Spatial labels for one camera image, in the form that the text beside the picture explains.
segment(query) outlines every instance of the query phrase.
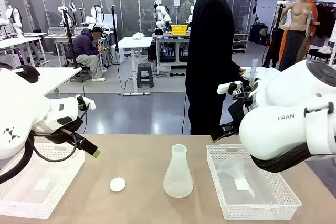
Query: black shirt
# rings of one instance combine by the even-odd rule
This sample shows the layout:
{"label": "black shirt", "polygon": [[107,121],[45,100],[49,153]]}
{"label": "black shirt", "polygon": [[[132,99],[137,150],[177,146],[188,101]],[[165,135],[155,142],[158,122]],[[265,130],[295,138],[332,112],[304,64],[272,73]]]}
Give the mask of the black shirt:
{"label": "black shirt", "polygon": [[197,0],[191,27],[187,92],[214,95],[218,85],[237,81],[232,61],[235,24],[226,0]]}

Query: white plastic basket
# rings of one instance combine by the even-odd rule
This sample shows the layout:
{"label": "white plastic basket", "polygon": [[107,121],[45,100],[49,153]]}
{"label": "white plastic basket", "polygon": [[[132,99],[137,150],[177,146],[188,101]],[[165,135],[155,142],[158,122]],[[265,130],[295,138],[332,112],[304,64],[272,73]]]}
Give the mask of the white plastic basket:
{"label": "white plastic basket", "polygon": [[[225,220],[291,220],[298,207],[302,205],[282,176],[259,169],[241,144],[207,145],[206,148],[210,172]],[[248,198],[248,195],[244,196],[244,201],[250,201],[248,204],[232,203],[240,199],[228,197],[228,193],[223,193],[223,188],[227,188],[231,181],[229,178],[226,181],[220,180],[216,171],[220,162],[233,155],[243,157],[245,177],[256,194],[255,199]]]}
{"label": "white plastic basket", "polygon": [[[36,143],[49,159],[61,159],[73,149],[70,144]],[[23,155],[11,160],[1,174],[13,168]],[[48,219],[85,161],[84,151],[76,150],[59,163],[44,161],[35,152],[28,165],[14,178],[0,185],[0,215]]]}

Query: yellow container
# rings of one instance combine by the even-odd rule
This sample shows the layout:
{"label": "yellow container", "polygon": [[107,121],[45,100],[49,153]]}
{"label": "yellow container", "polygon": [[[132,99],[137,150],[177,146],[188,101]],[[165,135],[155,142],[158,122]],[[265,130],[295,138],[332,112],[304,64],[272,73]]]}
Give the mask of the yellow container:
{"label": "yellow container", "polygon": [[188,25],[172,25],[173,35],[186,35]]}

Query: person's hand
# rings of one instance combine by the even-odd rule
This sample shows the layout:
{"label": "person's hand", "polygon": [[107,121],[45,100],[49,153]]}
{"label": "person's hand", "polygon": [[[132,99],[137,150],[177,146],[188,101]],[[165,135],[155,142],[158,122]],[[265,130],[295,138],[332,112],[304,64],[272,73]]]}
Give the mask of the person's hand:
{"label": "person's hand", "polygon": [[246,69],[240,68],[239,69],[239,76],[242,77],[244,75],[245,71],[246,71]]}
{"label": "person's hand", "polygon": [[105,47],[102,47],[101,44],[98,43],[98,51],[99,52],[104,52],[106,50]]}
{"label": "person's hand", "polygon": [[288,31],[289,30],[289,26],[280,26],[280,28],[284,31]]}

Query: erlenmeyer flask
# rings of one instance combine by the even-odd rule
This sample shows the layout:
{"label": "erlenmeyer flask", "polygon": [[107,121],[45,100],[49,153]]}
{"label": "erlenmeyer flask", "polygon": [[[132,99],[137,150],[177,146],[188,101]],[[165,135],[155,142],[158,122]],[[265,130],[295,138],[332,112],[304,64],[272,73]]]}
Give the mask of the erlenmeyer flask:
{"label": "erlenmeyer flask", "polygon": [[174,198],[188,196],[194,188],[187,162],[187,148],[182,144],[172,147],[172,159],[164,177],[163,189]]}

